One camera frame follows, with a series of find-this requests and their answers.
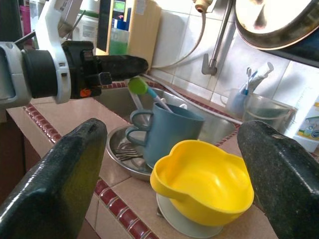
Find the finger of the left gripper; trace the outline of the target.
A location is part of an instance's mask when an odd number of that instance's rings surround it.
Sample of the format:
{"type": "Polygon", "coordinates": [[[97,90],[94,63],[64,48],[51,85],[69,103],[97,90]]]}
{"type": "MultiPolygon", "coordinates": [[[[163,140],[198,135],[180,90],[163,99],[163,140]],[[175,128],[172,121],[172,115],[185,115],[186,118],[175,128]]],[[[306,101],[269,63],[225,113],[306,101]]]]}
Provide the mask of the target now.
{"type": "Polygon", "coordinates": [[[131,55],[101,55],[96,58],[102,75],[113,81],[130,79],[149,68],[146,59],[131,55]]]}

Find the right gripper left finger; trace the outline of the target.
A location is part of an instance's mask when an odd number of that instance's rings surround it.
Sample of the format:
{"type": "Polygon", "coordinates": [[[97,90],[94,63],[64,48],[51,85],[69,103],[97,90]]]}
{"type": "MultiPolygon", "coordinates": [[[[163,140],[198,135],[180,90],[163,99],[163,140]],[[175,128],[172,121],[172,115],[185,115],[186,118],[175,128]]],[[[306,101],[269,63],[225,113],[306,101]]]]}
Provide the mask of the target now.
{"type": "Polygon", "coordinates": [[[3,239],[75,239],[99,178],[106,125],[91,118],[61,137],[0,207],[3,239]]]}

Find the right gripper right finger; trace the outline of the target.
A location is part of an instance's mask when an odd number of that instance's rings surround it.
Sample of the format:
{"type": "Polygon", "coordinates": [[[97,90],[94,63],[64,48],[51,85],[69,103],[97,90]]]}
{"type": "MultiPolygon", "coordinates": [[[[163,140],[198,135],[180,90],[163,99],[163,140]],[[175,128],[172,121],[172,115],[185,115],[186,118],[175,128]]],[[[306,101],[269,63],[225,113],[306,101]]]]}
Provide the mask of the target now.
{"type": "Polygon", "coordinates": [[[241,124],[237,142],[254,192],[280,239],[319,237],[319,163],[270,125],[241,124]]]}

